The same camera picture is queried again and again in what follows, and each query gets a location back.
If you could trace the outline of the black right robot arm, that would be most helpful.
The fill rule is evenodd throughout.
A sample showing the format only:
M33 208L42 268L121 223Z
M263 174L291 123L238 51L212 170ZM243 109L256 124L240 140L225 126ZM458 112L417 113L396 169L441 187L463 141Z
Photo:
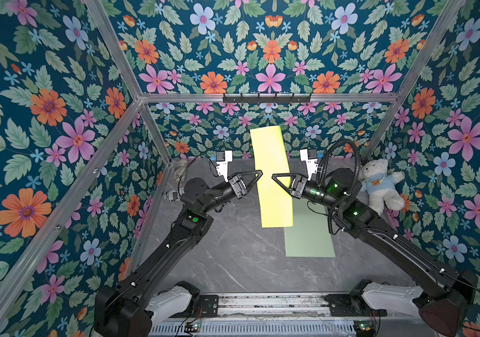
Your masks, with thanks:
M411 303L414 314L443 336L457 335L474 302L478 277L473 271L438 261L393 230L378 212L357 199L361 183L351 169L335 170L327 183L288 174L290 182L283 184L285 176L273 174L272 179L290 196L327 208L329 221L379 251L413 279L421 289Z

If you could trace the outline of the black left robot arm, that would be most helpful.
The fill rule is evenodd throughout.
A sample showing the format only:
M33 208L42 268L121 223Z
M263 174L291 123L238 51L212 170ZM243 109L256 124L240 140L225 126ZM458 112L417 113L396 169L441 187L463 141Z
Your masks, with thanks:
M170 317L190 314L199 301L198 288L179 282L158 294L158 287L210 230L210 211L248 195L262 175L261 170L240 172L212 188L202 178L189 180L180 198L181 212L164 241L116 287L104 286L97 293L94 331L101 336L148 336Z

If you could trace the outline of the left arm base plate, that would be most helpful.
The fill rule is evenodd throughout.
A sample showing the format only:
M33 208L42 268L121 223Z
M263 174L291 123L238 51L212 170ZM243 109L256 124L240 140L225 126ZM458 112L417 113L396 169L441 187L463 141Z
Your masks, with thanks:
M188 308L172 316L172 318L202 318L217 317L220 297L218 295L200 295L192 299Z

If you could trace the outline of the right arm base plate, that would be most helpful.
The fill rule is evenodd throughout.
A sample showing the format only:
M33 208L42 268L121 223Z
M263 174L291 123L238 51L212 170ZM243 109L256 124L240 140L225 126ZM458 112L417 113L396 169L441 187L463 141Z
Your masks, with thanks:
M387 310L374 310L358 296L348 293L330 293L324 296L333 317L387 317Z

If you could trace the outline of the pale green paper sheet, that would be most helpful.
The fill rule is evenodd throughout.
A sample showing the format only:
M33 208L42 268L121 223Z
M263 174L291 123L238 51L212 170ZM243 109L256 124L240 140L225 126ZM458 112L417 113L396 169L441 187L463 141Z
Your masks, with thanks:
M285 227L285 254L291 258L335 258L325 209L321 205L293 200L293 226Z

